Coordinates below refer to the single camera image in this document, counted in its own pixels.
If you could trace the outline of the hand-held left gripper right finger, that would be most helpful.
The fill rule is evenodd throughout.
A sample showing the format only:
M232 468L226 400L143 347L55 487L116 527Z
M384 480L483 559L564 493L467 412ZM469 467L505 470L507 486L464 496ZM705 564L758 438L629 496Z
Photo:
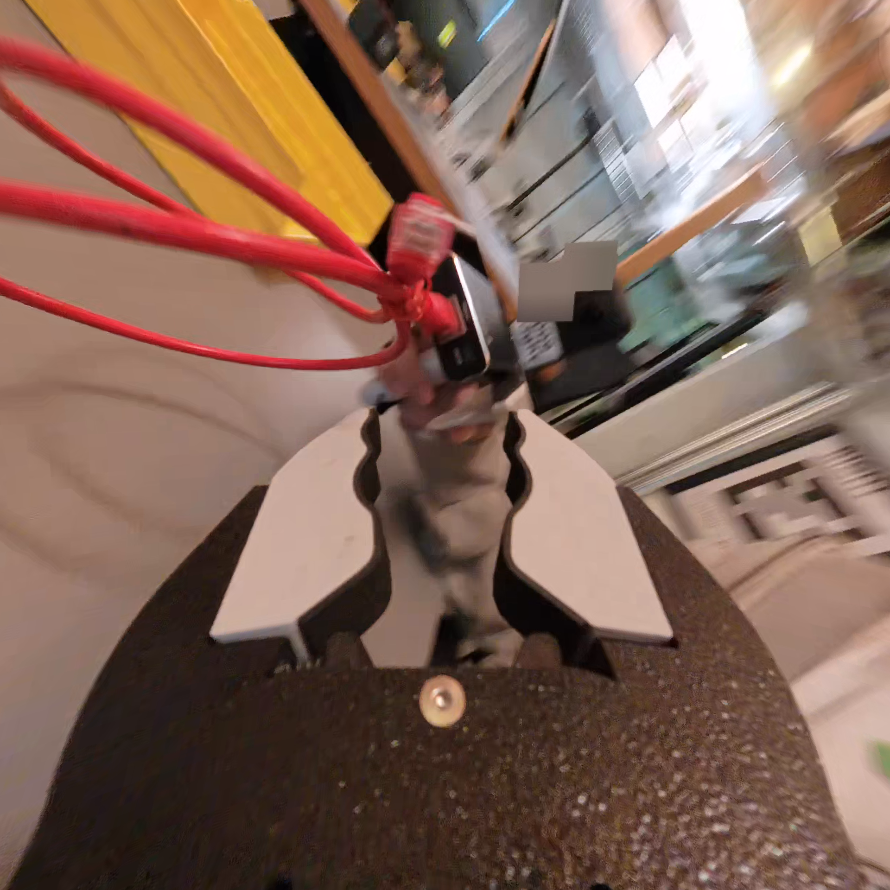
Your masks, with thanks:
M616 482L529 410L508 419L510 509L496 559L496 607L519 634L561 649L666 644L674 631Z

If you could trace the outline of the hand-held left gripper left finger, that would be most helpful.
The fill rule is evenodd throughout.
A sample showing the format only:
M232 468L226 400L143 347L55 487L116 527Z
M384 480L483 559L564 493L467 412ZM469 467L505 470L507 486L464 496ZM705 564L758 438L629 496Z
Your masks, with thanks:
M283 639L299 662L384 615L392 570L376 500L379 417L360 408L298 451L265 491L209 630L216 643Z

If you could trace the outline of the black ethernet splitter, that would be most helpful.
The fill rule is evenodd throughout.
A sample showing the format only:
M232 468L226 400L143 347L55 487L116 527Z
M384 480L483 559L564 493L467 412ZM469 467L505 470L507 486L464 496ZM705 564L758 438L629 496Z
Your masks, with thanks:
M483 274L455 253L439 267L433 289L457 311L458 334L435 338L420 366L434 385L491 385L498 398L523 382L518 354L496 292Z

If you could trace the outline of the yellow plastic bin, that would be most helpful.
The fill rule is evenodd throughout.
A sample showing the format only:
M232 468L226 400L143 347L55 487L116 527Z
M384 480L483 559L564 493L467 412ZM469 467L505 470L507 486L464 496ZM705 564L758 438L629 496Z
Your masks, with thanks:
M362 248L393 200L250 1L31 1L73 57L214 132Z

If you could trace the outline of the person's right forearm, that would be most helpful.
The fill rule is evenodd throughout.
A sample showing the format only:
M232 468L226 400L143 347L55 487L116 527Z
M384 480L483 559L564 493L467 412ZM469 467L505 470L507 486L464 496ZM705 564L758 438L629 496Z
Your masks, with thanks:
M400 496L398 515L439 585L439 660L510 667L521 636L494 599L496 558L510 508L506 420L465 430L405 431L417 481Z

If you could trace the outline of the person's right hand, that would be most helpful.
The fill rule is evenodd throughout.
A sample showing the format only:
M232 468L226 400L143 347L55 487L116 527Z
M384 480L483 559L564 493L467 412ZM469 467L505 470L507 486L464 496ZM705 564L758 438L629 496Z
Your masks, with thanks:
M396 416L414 451L443 447L445 451L467 450L494 443L501 447L505 425L474 423L435 429L440 417L463 409L481 392L478 384L433 383L421 367L415 348L406 349L392 362L378 368L376 381L395 403Z

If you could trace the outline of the black framed marker sign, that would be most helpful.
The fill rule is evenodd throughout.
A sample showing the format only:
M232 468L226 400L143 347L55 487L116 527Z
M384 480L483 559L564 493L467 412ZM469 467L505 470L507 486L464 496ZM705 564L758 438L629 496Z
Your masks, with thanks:
M732 458L664 489L685 540L708 550L828 537L888 557L888 472L835 426Z

